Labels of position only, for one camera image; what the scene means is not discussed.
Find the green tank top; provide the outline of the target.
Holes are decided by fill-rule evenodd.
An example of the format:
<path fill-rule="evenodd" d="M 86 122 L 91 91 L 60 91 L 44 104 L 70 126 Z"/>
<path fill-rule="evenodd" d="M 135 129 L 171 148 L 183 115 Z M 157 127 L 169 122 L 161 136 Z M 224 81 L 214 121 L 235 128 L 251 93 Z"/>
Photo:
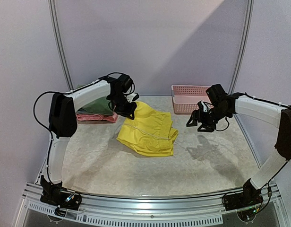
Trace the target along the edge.
<path fill-rule="evenodd" d="M 88 115 L 102 114 L 106 116 L 112 116 L 113 111 L 109 107 L 109 102 L 110 101 L 107 100 L 106 97 L 104 96 L 81 107 L 80 109 L 77 110 L 76 113 Z"/>

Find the yellow garment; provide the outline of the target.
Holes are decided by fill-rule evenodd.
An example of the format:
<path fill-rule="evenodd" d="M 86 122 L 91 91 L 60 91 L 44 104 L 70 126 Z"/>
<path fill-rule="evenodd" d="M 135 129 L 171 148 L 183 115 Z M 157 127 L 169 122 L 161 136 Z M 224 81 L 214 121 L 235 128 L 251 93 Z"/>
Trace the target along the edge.
<path fill-rule="evenodd" d="M 134 115 L 133 120 L 127 118 L 123 122 L 117 141 L 142 156 L 173 156 L 173 144 L 179 131 L 173 128 L 171 113 L 137 102 Z"/>

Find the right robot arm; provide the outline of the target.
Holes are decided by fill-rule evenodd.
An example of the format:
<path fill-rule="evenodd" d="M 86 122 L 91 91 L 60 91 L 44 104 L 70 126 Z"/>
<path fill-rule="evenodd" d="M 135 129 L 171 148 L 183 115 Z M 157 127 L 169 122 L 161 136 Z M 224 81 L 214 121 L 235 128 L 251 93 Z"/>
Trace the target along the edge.
<path fill-rule="evenodd" d="M 210 103 L 198 102 L 198 109 L 192 112 L 186 126 L 196 126 L 201 132 L 214 132 L 221 119 L 241 114 L 278 129 L 274 151 L 248 182 L 250 187 L 261 189 L 291 160 L 291 105 L 259 99 L 247 93 L 227 94 L 220 84 L 209 87 L 206 94 Z"/>

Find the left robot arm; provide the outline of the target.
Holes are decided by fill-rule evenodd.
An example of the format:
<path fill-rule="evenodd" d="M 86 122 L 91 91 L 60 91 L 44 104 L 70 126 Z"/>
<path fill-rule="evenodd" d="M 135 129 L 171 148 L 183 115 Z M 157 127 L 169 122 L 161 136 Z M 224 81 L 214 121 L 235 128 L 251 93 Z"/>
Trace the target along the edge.
<path fill-rule="evenodd" d="M 70 138 L 77 130 L 76 112 L 92 101 L 104 97 L 108 107 L 116 114 L 134 119 L 139 94 L 132 78 L 121 73 L 118 78 L 110 74 L 100 77 L 78 89 L 52 96 L 49 112 L 49 130 L 52 133 L 46 158 L 46 179 L 52 184 L 62 181 L 62 165 Z"/>

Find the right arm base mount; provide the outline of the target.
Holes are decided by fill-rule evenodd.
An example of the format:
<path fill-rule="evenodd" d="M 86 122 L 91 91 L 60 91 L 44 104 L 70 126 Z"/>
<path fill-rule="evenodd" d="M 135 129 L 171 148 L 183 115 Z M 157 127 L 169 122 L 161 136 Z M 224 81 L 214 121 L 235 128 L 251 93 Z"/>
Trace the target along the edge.
<path fill-rule="evenodd" d="M 243 192 L 227 192 L 221 200 L 226 211 L 236 210 L 238 218 L 243 222 L 251 222 L 257 214 L 262 212 L 269 204 L 272 196 L 270 181 L 264 184 L 260 189 L 256 189 L 247 180 L 243 185 Z M 268 201 L 264 203 L 264 198 L 261 193 L 264 186 L 267 186 Z"/>

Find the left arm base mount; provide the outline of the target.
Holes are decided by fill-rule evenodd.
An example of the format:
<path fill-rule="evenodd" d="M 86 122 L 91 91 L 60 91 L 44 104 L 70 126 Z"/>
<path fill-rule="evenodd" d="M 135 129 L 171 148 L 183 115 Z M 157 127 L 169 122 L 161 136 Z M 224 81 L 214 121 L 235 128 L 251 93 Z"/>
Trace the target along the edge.
<path fill-rule="evenodd" d="M 61 209 L 78 210 L 82 202 L 82 196 L 76 191 L 62 186 L 62 182 L 53 184 L 42 175 L 40 184 L 43 189 L 40 201 L 56 206 L 55 215 L 64 216 Z"/>

